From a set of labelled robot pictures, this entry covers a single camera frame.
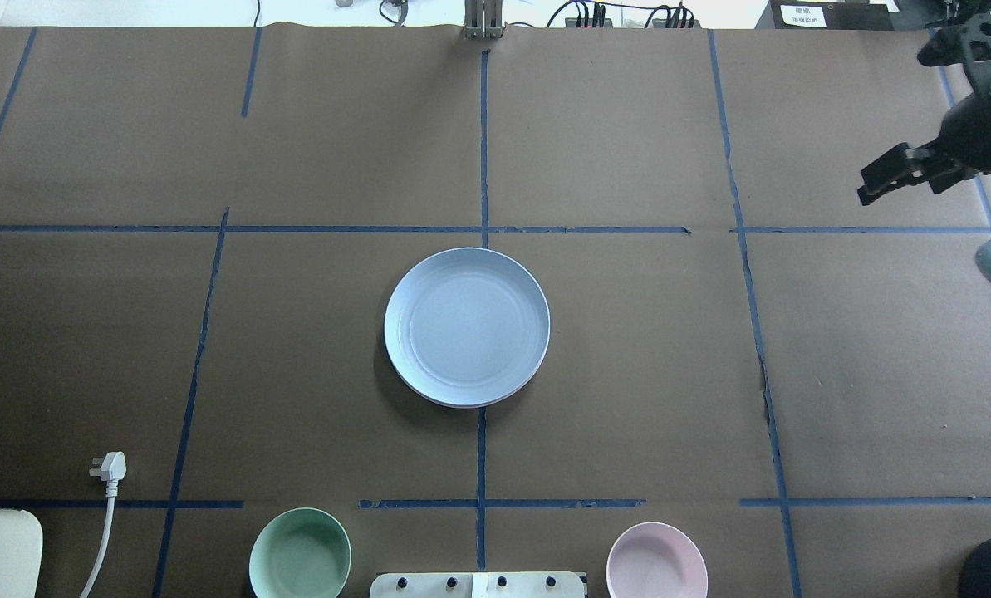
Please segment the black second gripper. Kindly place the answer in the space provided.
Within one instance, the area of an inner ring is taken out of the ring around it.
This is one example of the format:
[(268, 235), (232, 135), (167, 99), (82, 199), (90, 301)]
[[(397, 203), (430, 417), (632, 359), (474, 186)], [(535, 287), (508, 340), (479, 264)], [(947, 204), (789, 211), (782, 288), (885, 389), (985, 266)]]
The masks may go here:
[(905, 186), (928, 184), (942, 194), (977, 174), (991, 174), (991, 94), (974, 92), (952, 107), (935, 140), (912, 147), (900, 143), (861, 170), (857, 197), (870, 207)]

